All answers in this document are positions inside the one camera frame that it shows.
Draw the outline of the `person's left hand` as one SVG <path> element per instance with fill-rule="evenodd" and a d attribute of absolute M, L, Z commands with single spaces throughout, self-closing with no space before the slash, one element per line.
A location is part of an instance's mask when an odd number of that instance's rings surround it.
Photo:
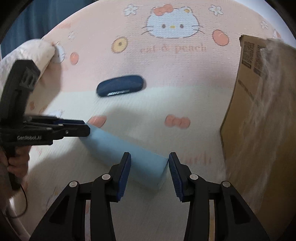
<path fill-rule="evenodd" d="M 30 150 L 31 146 L 17 147 L 16 156 L 7 159 L 4 151 L 1 149 L 1 164 L 3 164 L 7 170 L 17 178 L 24 178 L 28 172 Z"/>

